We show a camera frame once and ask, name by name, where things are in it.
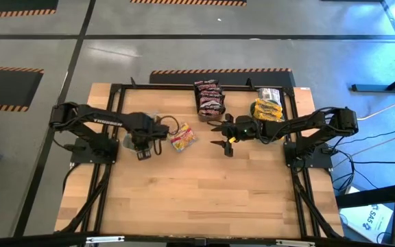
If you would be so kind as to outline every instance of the cable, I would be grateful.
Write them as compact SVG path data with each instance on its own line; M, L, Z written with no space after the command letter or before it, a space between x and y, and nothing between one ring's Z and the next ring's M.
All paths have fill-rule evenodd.
M390 234L391 236L395 236L395 234L387 233L387 232L379 233L379 234L377 235L377 237L376 237L376 243L378 243L378 244L380 244L380 243L379 243L379 236L380 236L381 234Z
M373 116L375 116L375 115L377 115L377 114L379 114L379 113L382 113L382 112L385 111L385 110L390 109L391 107L395 107L395 104L392 104L391 106L388 106L388 107L386 107L386 108L384 108L384 109L382 109L382 110L380 110L380 111L378 111L378 112L375 112L375 113L373 113L373 114L371 114L371 115L368 115L367 117L358 118L357 121L367 120L367 119L369 119L369 118L371 118L371 117L373 117Z
M306 160L303 159L302 161L303 161L303 162L302 162L302 167L301 167L301 169L298 170L298 171L296 171L295 174L299 174L299 173L302 172L304 169L306 169Z
M395 164L395 161L366 161L366 162L359 162L353 161L355 164Z
M360 174L361 176L363 176L363 178L365 178L370 184L371 186L373 186L374 188L378 189L378 187L376 185L373 185L373 183L371 183L370 179L368 179L366 176L364 176L362 173L360 173L358 170L355 169L355 171Z
M71 152L71 150L69 150L68 148L64 147L62 144L58 143L58 142L56 141L56 138L55 138L55 137L53 137L53 142L54 142L56 145L58 145L59 147L65 149L66 151L70 151L70 152Z
M74 166L67 172L67 174L65 175L65 178L63 179L63 185L62 185L62 193L65 192L65 187L67 185L67 179L69 177L69 175L71 174L71 172L74 171L75 168L77 168L80 165L80 163L74 163Z
M161 139L159 139L158 147L159 147L159 152L156 150L156 140L154 140L154 151L155 151L155 154L156 155L161 155L161 153L163 152L163 147L161 145Z
M344 143L340 143L339 145L354 143L355 141L365 141L366 139L381 137L381 136L384 136L384 135L394 134L394 133L395 133L395 131L391 131L391 132L388 132L388 133L385 133L385 134L378 134L378 135L373 136L373 137L366 137L366 138L363 138L363 139L355 139L353 141L347 141L347 142L344 142Z
M342 141L342 139L343 139L344 137L341 137L340 139L339 139L339 141L333 146L333 148L332 148L332 152L331 152L331 154L333 155L333 152L335 151L335 149L336 149L336 146L338 146L339 145L339 143Z
M335 187L334 187L334 189L336 189L336 190L338 190L338 191L341 191L341 190L346 189L348 186L350 186L351 183L352 183L352 181L353 181L353 179L354 179L354 177L355 177L355 172L357 172L358 174L360 174L361 176L363 176L363 178L365 178L374 188L378 189L378 187L377 187L376 185L373 185L373 183L371 183L371 181L370 181L366 176L364 176L361 172L359 172L358 170L356 170L356 168L355 168L355 163L356 163L356 162L353 161L351 155L349 155L349 154L347 154L347 153L345 153L345 152L342 152L341 150L338 150L338 152L340 152L340 153L342 153L342 154L344 154L345 156L348 157L348 159L349 159L349 161L350 161L350 164L351 164L352 172L349 173L349 174L343 175L343 176L341 176L341 177L339 177L339 178L336 178L335 180L333 180L333 181L332 181L332 184L333 184L334 182L336 182L337 180L339 180L339 179L343 179L343 178L349 176L349 177L342 183L342 185L341 185L340 188L335 188Z
M335 180L332 180L332 184L333 184L336 181L338 181L340 179L343 179L343 178L348 176L347 179L342 183L342 185L339 188L333 187L335 190L342 191L342 190L347 189L348 186L350 186L351 183L353 182L353 179L355 178L355 164L353 163L353 159L352 159L352 157L349 154L347 154L345 152L342 152L341 150L337 150L337 151L342 153L343 155L347 156L348 159L350 160L350 165L351 165L351 173L343 175L343 176L340 176L339 178L336 178Z
M373 146L371 146L371 147L368 147L368 148L366 148L366 149L363 149L363 150L361 150L361 151L355 152L354 154L351 154L350 157L353 157L353 156L355 156L355 155L357 155L357 154L360 154L360 153L362 153L362 152L368 151L368 150L370 150L370 149L372 149L372 148L378 147L378 146L380 146L380 145L383 145L383 144L388 143L388 142L393 141L393 140L395 140L395 137L394 137L394 138L391 138L391 139L389 139L389 140L387 140L387 141L383 141L383 142L381 142L381 143L379 143L379 144L373 145ZM333 168L336 168L338 165L341 165L344 161L346 161L346 160L348 160L348 159L349 159L349 157L345 158L344 160L342 160L341 162L339 162L339 163L338 163L336 166L334 166Z
M161 117L156 123L161 124L161 121L162 121L163 119L166 119L166 118L171 118L171 119L173 119L173 120L176 122L176 125L177 125L177 127L178 127L178 128L176 129L175 132L169 132L169 134L171 134L171 135L177 134L178 131L179 131L180 126L179 126L178 120L177 120L175 117L173 117L173 116L171 116L171 115L167 115L167 116Z
M261 133L260 133L260 128L257 129L257 136L258 136L259 140L261 141L261 143L263 143L263 144L269 144L269 143L272 142L272 140L274 140L274 139L277 137L278 133L279 133L283 128L285 128L285 127L288 126L288 125L289 125L289 123L286 123L285 125L281 126L281 127L275 132L274 136L273 136L271 139L262 137L262 136L261 136Z
M342 213L340 213L339 216L343 216L344 218L346 218L347 223L344 223L344 222L342 222L342 223L344 224L344 226L348 227L348 219L347 219L347 217L345 215L343 215Z

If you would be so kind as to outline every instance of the chip bag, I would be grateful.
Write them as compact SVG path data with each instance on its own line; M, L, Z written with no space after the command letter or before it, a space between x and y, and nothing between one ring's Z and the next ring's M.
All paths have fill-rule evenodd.
M197 141L198 138L188 124L181 123L179 131L176 134L169 134L169 140L176 151L181 152Z

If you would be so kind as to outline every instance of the food package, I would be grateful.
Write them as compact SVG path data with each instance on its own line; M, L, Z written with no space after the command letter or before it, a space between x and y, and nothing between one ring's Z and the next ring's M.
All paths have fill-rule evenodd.
M176 151L181 152L197 141L197 137L187 123L181 123L176 134L169 134L169 140Z
M267 102L262 99L255 99L255 113L266 113L275 118L281 119L283 116L283 108L274 102Z
M274 102L281 106L280 91L278 89L259 89L259 98L267 102Z

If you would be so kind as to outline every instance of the black floor mat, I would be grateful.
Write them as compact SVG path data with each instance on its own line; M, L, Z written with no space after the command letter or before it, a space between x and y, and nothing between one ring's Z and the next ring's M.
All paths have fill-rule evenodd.
M0 67L0 110L27 111L42 76L42 69Z
M246 6L246 0L130 0L131 3Z
M0 0L0 17L54 14L58 0Z

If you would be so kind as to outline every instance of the black cable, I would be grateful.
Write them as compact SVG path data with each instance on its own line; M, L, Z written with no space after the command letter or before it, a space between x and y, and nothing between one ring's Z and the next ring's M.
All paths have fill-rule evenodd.
M171 119L173 119L173 120L176 122L176 125L177 125L177 127L178 127L178 128L176 129L175 132L169 132L169 134L171 134L171 135L177 134L178 131L179 131L180 126L179 126L178 120L177 120L175 117L173 117L173 116L171 116L171 115L167 115L167 116L161 117L161 118L157 121L157 123L160 124L161 121L162 121L163 119L166 119L166 118L171 118Z
M387 232L379 233L379 234L377 235L377 237L376 237L376 243L378 243L378 244L380 244L380 243L379 243L379 236L380 236L381 234L390 234L391 236L395 236L395 234L387 233Z
M350 161L351 170L352 170L351 173L343 175L343 176L341 176L339 178L336 178L335 180L332 180L332 184L333 184L334 182L336 182L336 181L338 181L340 179L343 179L343 178L348 176L347 179L342 183L342 185L339 188L333 187L334 189L336 189L338 191L342 191L342 190L347 189L348 186L350 186L351 183L353 182L353 179L355 178L355 164L353 163L353 159L352 159L352 157L349 154L347 154L345 152L342 152L341 150L337 150L337 151L342 153L343 155L347 156L348 160Z
M303 161L303 162L302 162L302 167L301 167L301 169L299 169L298 171L296 171L295 174L299 174L302 170L306 169L306 160L303 159L302 161Z
M58 143L58 142L56 141L56 138L55 138L55 137L53 137L53 142L54 142L57 146L59 146L59 147L65 149L66 151L70 151L70 152L71 152L71 150L69 150L68 148L64 147L62 144Z
M69 175L71 174L71 172L74 171L75 168L77 168L80 165L80 163L74 163L74 166L67 172L67 174L65 175L65 178L63 179L63 185L62 185L62 193L65 192L65 187L67 185L67 179L69 177Z
M365 178L374 188L378 189L378 187L376 187L376 185L373 185L373 183L371 183L371 181L370 181L366 176L364 176L362 173L360 173L360 172L357 171L356 169L355 169L355 171L356 171L358 174L360 174L361 176L363 176L363 178Z
M331 155L333 155L333 152L335 151L336 146L339 145L339 143L342 141L343 138L344 138L344 137L341 137L341 138L339 139L339 141L333 146Z
M272 138L268 139L268 138L265 138L265 137L262 137L262 136L261 136L259 124L258 124L258 123L256 123L256 124L257 124L257 126L258 126L258 129L257 129L257 136L258 136L259 140L261 141L261 143L263 143L263 144L269 144L269 143L271 143L271 142L277 137L278 133L279 133L283 128L285 128L286 126L289 125L289 123L286 123L285 125L281 126L281 127L275 132L274 136L273 136Z
M156 155L161 155L161 153L163 152L163 147L161 145L161 139L159 139L158 146L159 146L159 152L156 150L156 140L154 140L154 151L155 151L155 154Z
M355 172L357 172L359 175L361 175L363 178L365 178L365 179L367 180L367 182L369 182L374 188L378 189L378 187L377 187L376 185L373 185L373 183L372 183L366 176L364 176L361 172L359 172L358 170L356 170L356 168L355 168L355 162L353 161L351 155L349 155L349 154L347 154L347 153L345 153L345 152L342 152L341 150L338 150L338 152L340 152L340 153L342 153L342 154L344 154L345 156L348 157L348 160L350 161L350 164L351 164L351 167L352 167L352 173L343 175L343 176L341 176L341 177L336 178L335 180L333 180L333 181L332 181L332 184L333 184L334 182L336 182L337 180L339 180L339 179L343 179L343 178L345 178L346 176L350 176L350 177L348 177L348 178L344 181L344 183L341 185L341 187L340 187L339 189L337 189L337 188L335 188L335 187L334 187L334 189L336 189L336 190L338 190L338 191L341 191L341 190L343 190L343 189L346 189L348 186L350 186L350 185L351 185L351 182L352 182L353 179L354 179Z
M366 138L363 138L363 139L356 139L356 140L353 140L353 141L347 141L345 143L341 143L340 145L354 143L355 141L365 141L366 139L381 137L381 136L384 136L384 135L394 134L394 133L395 133L395 131L392 131L392 132L389 132L389 133L384 133L384 134L378 134L378 135L373 136L373 137L366 137Z
M355 164L395 164L395 161L366 161L366 162L359 162L353 161Z

